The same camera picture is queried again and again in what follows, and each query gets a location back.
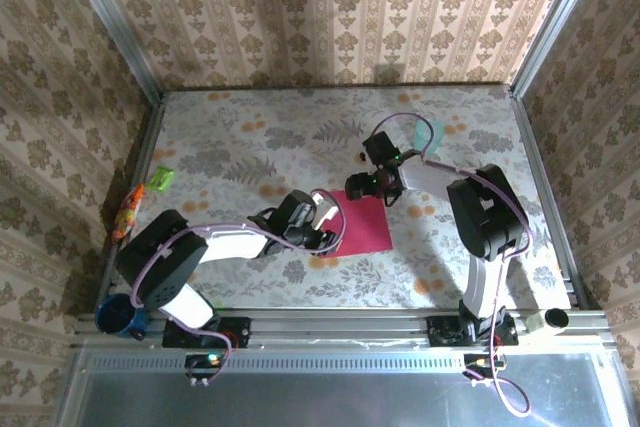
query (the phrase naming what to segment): pink square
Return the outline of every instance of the pink square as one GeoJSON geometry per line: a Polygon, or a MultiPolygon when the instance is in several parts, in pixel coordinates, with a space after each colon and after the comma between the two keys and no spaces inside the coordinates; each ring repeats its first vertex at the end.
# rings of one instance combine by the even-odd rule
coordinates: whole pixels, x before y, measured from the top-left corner
{"type": "MultiPolygon", "coordinates": [[[[350,201],[342,190],[334,190],[331,194],[345,213],[347,230],[338,251],[326,257],[344,257],[393,249],[382,199],[366,197],[362,200],[350,201]]],[[[322,229],[340,232],[341,222],[340,215],[336,214],[332,220],[322,224],[322,229]]]]}

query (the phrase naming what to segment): blue cup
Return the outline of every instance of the blue cup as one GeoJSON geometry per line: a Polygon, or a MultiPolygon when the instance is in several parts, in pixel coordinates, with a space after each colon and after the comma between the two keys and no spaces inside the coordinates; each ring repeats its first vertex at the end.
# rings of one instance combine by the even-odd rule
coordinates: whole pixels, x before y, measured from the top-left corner
{"type": "MultiPolygon", "coordinates": [[[[427,119],[431,126],[433,127],[433,140],[431,141],[431,145],[425,152],[425,155],[433,155],[438,146],[440,145],[440,141],[444,137],[444,124],[437,119],[427,119]]],[[[431,137],[431,131],[427,124],[423,121],[419,120],[416,122],[416,131],[413,135],[413,148],[419,151],[424,149],[424,146],[427,145],[429,138],[431,137]]]]}
{"type": "Polygon", "coordinates": [[[96,312],[96,327],[100,332],[124,339],[144,339],[151,316],[146,309],[136,309],[127,294],[108,297],[96,312]]]}

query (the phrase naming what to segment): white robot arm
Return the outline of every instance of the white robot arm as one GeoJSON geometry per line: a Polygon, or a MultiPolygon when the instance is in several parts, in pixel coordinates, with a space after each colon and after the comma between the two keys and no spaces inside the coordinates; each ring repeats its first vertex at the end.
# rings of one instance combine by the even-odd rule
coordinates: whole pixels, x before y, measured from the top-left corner
{"type": "MultiPolygon", "coordinates": [[[[451,166],[425,162],[416,150],[401,153],[385,132],[372,135],[363,146],[376,170],[350,176],[345,183],[347,198],[376,196],[391,207],[403,191],[416,190],[444,199],[451,203],[458,234],[471,254],[459,318],[428,318],[431,345],[486,342],[500,282],[501,258],[518,247],[525,228],[523,221],[527,222],[506,177],[492,164],[469,176],[451,166]]],[[[511,330],[512,322],[506,310],[500,309],[496,325],[502,326],[501,331],[511,330]]],[[[505,339],[516,342],[506,333],[505,339]]]]}
{"type": "Polygon", "coordinates": [[[299,190],[242,224],[189,228],[177,211],[167,210],[122,250],[117,267],[146,308],[190,329],[206,329],[217,319],[215,311],[187,284],[198,264],[276,254],[285,248],[282,241],[319,255],[333,252],[341,236],[321,227],[337,212],[321,193],[299,190]]]}

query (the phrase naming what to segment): blue mug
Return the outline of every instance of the blue mug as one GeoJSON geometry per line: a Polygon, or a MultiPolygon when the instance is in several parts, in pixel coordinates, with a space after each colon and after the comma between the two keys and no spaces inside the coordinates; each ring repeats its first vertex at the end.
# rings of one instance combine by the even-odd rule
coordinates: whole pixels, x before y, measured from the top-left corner
{"type": "Polygon", "coordinates": [[[146,309],[136,309],[127,294],[115,294],[100,304],[96,327],[100,332],[124,339],[144,339],[151,316],[146,309]]]}

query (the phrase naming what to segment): cable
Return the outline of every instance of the cable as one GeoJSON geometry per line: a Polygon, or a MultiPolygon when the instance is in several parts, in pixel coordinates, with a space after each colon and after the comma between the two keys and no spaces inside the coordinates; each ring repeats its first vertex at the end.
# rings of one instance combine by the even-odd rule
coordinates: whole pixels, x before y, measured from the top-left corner
{"type": "Polygon", "coordinates": [[[495,356],[493,355],[493,351],[495,348],[494,343],[496,335],[496,318],[498,316],[498,300],[500,298],[500,291],[502,290],[502,284],[504,283],[506,277],[505,274],[507,272],[507,270],[504,268],[506,264],[505,258],[507,258],[507,256],[503,255],[502,262],[500,262],[500,271],[498,272],[498,288],[496,289],[496,297],[493,303],[493,313],[491,314],[491,328],[489,331],[489,365],[491,366],[491,378],[493,380],[493,385],[495,386],[496,392],[498,393],[498,397],[500,397],[500,400],[511,414],[515,415],[516,417],[524,418],[531,413],[531,401],[529,400],[529,397],[527,396],[527,393],[524,391],[524,389],[522,389],[518,384],[516,384],[512,380],[501,379],[498,377],[498,372],[496,370],[496,360],[495,356]],[[522,394],[522,397],[524,398],[526,404],[524,410],[518,410],[513,406],[509,399],[507,399],[506,395],[504,395],[500,383],[507,383],[509,385],[512,385],[522,394]]]}
{"type": "MultiPolygon", "coordinates": [[[[264,237],[267,237],[268,239],[272,239],[275,240],[276,242],[280,242],[282,245],[284,245],[285,247],[289,247],[290,249],[294,249],[294,250],[301,250],[310,254],[322,254],[324,252],[330,251],[332,249],[334,249],[335,247],[337,247],[338,245],[340,245],[340,242],[342,242],[342,239],[344,238],[344,233],[347,229],[347,218],[344,215],[344,210],[342,209],[342,207],[340,206],[340,204],[338,203],[338,200],[329,192],[327,192],[324,189],[314,189],[311,191],[311,194],[314,193],[318,193],[320,195],[322,195],[323,197],[327,197],[329,200],[331,200],[331,202],[333,202],[333,204],[338,208],[338,212],[340,213],[340,218],[342,219],[342,227],[340,229],[340,233],[338,234],[338,237],[336,238],[336,240],[331,243],[329,246],[324,247],[322,249],[305,249],[304,247],[300,247],[297,245],[294,245],[290,242],[287,242],[286,240],[278,237],[277,235],[272,234],[271,232],[267,232],[266,230],[262,230],[258,227],[254,227],[251,225],[247,225],[247,224],[240,224],[240,223],[213,223],[213,224],[205,224],[205,225],[196,225],[193,227],[188,227],[184,230],[181,230],[180,232],[174,234],[173,236],[171,236],[169,238],[169,240],[167,240],[164,244],[162,244],[158,250],[156,251],[155,254],[153,254],[149,260],[147,261],[147,263],[144,265],[144,267],[140,270],[140,273],[138,274],[138,277],[136,278],[135,282],[133,283],[133,286],[131,287],[131,294],[129,296],[129,300],[131,302],[131,305],[134,306],[135,308],[141,308],[144,307],[144,304],[142,304],[142,302],[140,302],[140,300],[138,299],[138,290],[140,289],[140,285],[142,284],[142,281],[144,280],[144,278],[146,277],[146,275],[149,273],[149,271],[151,270],[151,268],[153,267],[153,265],[156,263],[156,261],[164,254],[165,250],[167,250],[171,245],[173,245],[173,243],[175,241],[177,241],[178,239],[180,239],[181,237],[183,237],[184,235],[190,233],[190,232],[209,232],[209,233],[215,233],[215,232],[220,232],[220,231],[228,231],[229,229],[239,229],[239,230],[247,230],[249,232],[254,232],[256,234],[259,235],[263,235],[264,237]]],[[[227,362],[229,361],[229,359],[231,358],[231,353],[233,352],[233,346],[231,345],[231,341],[224,335],[219,334],[218,332],[211,332],[208,330],[200,330],[200,329],[192,329],[191,327],[186,326],[185,324],[183,324],[182,322],[180,322],[177,319],[174,318],[170,318],[169,320],[171,320],[172,322],[174,322],[178,327],[180,327],[182,330],[189,332],[190,334],[193,335],[205,335],[205,336],[209,336],[209,337],[215,337],[217,339],[221,339],[224,341],[227,350],[225,353],[225,358],[224,358],[224,362],[221,363],[220,368],[218,369],[218,372],[216,372],[213,377],[211,377],[211,379],[209,380],[210,382],[213,381],[213,379],[215,379],[216,377],[218,377],[218,375],[220,375],[220,372],[222,372],[222,369],[227,365],[227,362]]]]}
{"type": "Polygon", "coordinates": [[[326,190],[324,190],[324,189],[314,189],[314,190],[311,191],[311,193],[312,194],[313,193],[319,193],[322,196],[329,198],[329,200],[331,200],[331,202],[333,202],[334,205],[338,208],[338,212],[340,213],[340,217],[342,218],[342,228],[340,229],[340,233],[338,234],[338,237],[336,238],[336,240],[334,242],[332,242],[327,247],[323,247],[322,249],[305,249],[304,247],[300,247],[298,245],[295,245],[295,244],[292,244],[290,242],[287,242],[286,240],[278,237],[275,234],[272,234],[271,232],[267,232],[266,230],[262,230],[259,227],[255,227],[253,225],[248,225],[248,224],[241,224],[241,223],[211,223],[211,224],[194,225],[193,227],[187,227],[186,229],[181,230],[180,232],[178,232],[178,233],[174,234],[173,236],[171,236],[169,238],[169,240],[167,240],[164,244],[162,244],[158,248],[156,253],[153,254],[149,258],[147,263],[140,270],[140,273],[138,274],[138,277],[136,278],[135,282],[133,283],[133,286],[131,287],[131,294],[130,294],[131,305],[133,305],[136,308],[143,307],[143,304],[138,299],[138,290],[140,289],[140,285],[142,284],[142,281],[144,280],[145,276],[149,273],[149,270],[151,270],[151,268],[156,263],[156,261],[160,257],[162,257],[162,255],[164,254],[165,250],[167,250],[171,245],[173,245],[178,239],[180,239],[184,235],[186,235],[188,233],[191,233],[191,232],[193,232],[193,233],[198,233],[198,232],[201,232],[201,233],[216,233],[216,232],[229,231],[231,229],[246,230],[246,231],[258,234],[258,235],[263,235],[264,237],[267,237],[268,239],[271,239],[271,240],[275,240],[276,242],[280,242],[282,245],[284,245],[285,247],[288,247],[290,249],[300,250],[300,251],[306,252],[308,254],[322,254],[324,252],[328,252],[330,250],[333,250],[335,247],[340,245],[340,242],[342,242],[342,239],[344,238],[344,233],[345,233],[345,231],[347,229],[347,219],[346,219],[346,217],[344,215],[344,210],[342,209],[342,207],[340,206],[340,204],[338,203],[336,198],[333,195],[331,195],[329,192],[327,192],[326,190]]]}
{"type": "Polygon", "coordinates": [[[182,330],[184,330],[185,332],[189,332],[190,334],[200,335],[200,336],[204,335],[207,337],[215,337],[216,339],[221,339],[222,341],[224,341],[227,349],[224,355],[224,361],[220,362],[220,367],[218,367],[218,371],[215,374],[213,374],[213,376],[210,379],[208,379],[208,382],[211,383],[216,377],[220,375],[220,372],[222,372],[222,369],[224,369],[227,366],[227,363],[231,358],[231,352],[233,352],[233,346],[231,345],[231,341],[227,338],[227,336],[222,335],[218,332],[211,332],[209,330],[192,329],[191,327],[188,327],[182,322],[180,322],[178,319],[170,318],[169,320],[171,320],[171,322],[175,323],[182,330]]]}
{"type": "Polygon", "coordinates": [[[426,145],[423,147],[423,149],[420,151],[420,157],[424,159],[426,153],[427,153],[427,149],[429,148],[429,146],[431,145],[431,143],[433,142],[434,137],[436,136],[434,130],[433,130],[433,125],[431,125],[431,122],[429,122],[427,119],[425,119],[423,116],[421,116],[420,114],[416,114],[414,112],[397,112],[395,114],[391,114],[388,117],[385,117],[384,119],[382,119],[378,125],[376,125],[373,130],[371,131],[371,135],[369,135],[369,137],[373,137],[373,135],[378,131],[378,129],[380,128],[380,126],[382,124],[384,124],[387,120],[389,119],[393,119],[394,117],[398,117],[400,115],[407,115],[409,117],[415,117],[416,119],[420,119],[422,122],[424,122],[425,124],[427,124],[427,127],[429,127],[429,133],[431,134],[431,136],[429,137],[429,140],[427,141],[426,145]]]}
{"type": "Polygon", "coordinates": [[[231,341],[231,347],[233,347],[233,341],[235,340],[236,342],[236,346],[233,347],[233,352],[235,352],[236,350],[238,350],[238,346],[240,345],[240,341],[238,340],[238,336],[236,334],[234,334],[233,332],[231,332],[230,330],[223,330],[222,332],[220,332],[222,335],[225,335],[229,338],[229,340],[231,341]]]}
{"type": "Polygon", "coordinates": [[[451,165],[447,165],[447,164],[443,164],[442,162],[437,162],[435,160],[429,160],[422,158],[423,162],[426,165],[430,165],[432,167],[435,167],[437,169],[440,170],[445,170],[448,172],[453,172],[459,175],[464,175],[467,176],[473,180],[475,180],[476,182],[480,183],[482,186],[488,188],[489,190],[491,190],[493,193],[495,193],[500,200],[502,200],[507,207],[509,207],[513,213],[515,214],[515,216],[518,218],[518,221],[520,222],[520,224],[522,225],[522,227],[524,228],[525,234],[527,236],[527,243],[526,245],[524,245],[522,248],[517,249],[509,254],[507,254],[506,252],[503,252],[502,254],[502,262],[500,262],[500,272],[498,274],[498,287],[496,289],[496,296],[494,299],[494,304],[493,304],[493,313],[491,315],[491,327],[490,327],[490,331],[489,331],[489,365],[491,367],[491,379],[493,380],[493,384],[495,386],[496,392],[498,394],[498,397],[500,397],[500,400],[502,401],[502,403],[504,404],[505,408],[514,416],[516,417],[520,417],[520,418],[524,418],[527,417],[529,414],[531,414],[531,401],[529,400],[529,397],[527,396],[526,392],[524,391],[524,389],[522,389],[518,384],[516,384],[515,382],[513,382],[512,380],[509,379],[502,379],[498,377],[498,372],[496,370],[496,363],[495,363],[495,356],[493,355],[493,352],[495,350],[495,331],[496,331],[496,318],[498,316],[498,303],[499,303],[499,299],[500,299],[500,292],[502,290],[502,284],[505,281],[505,276],[506,276],[506,269],[505,264],[507,263],[507,261],[509,259],[512,259],[514,257],[518,257],[520,255],[524,255],[525,253],[527,253],[529,250],[531,250],[531,248],[533,247],[533,232],[531,231],[531,227],[529,226],[529,222],[527,220],[526,215],[524,214],[524,212],[522,212],[522,210],[520,208],[518,208],[518,206],[515,204],[515,202],[499,187],[497,187],[496,185],[494,185],[492,182],[489,182],[488,180],[484,179],[483,177],[480,177],[478,174],[476,174],[475,172],[471,172],[468,170],[464,170],[464,169],[459,169],[457,167],[451,166],[451,165]],[[504,392],[502,391],[502,386],[501,384],[509,384],[513,387],[515,387],[518,392],[520,392],[520,394],[522,394],[522,397],[524,398],[525,401],[525,409],[524,410],[517,410],[513,404],[511,404],[511,402],[509,401],[509,399],[507,399],[507,397],[504,395],[504,392]]]}
{"type": "Polygon", "coordinates": [[[527,235],[527,244],[521,249],[511,252],[506,257],[503,256],[503,261],[512,259],[513,257],[517,257],[519,255],[526,254],[529,250],[531,250],[531,248],[533,247],[533,232],[531,231],[531,227],[529,227],[529,221],[527,220],[527,217],[524,214],[524,212],[522,212],[522,210],[518,208],[515,202],[511,200],[511,198],[502,189],[497,187],[492,182],[489,182],[487,179],[480,177],[475,172],[459,169],[458,167],[443,164],[442,162],[438,162],[435,160],[423,159],[423,162],[426,165],[435,167],[436,169],[446,170],[447,172],[453,172],[455,174],[460,174],[460,175],[470,177],[471,179],[475,180],[479,184],[482,184],[482,186],[491,190],[494,194],[500,197],[500,200],[502,200],[505,204],[507,204],[507,207],[509,207],[513,211],[515,216],[518,218],[518,221],[522,224],[525,234],[527,235]]]}

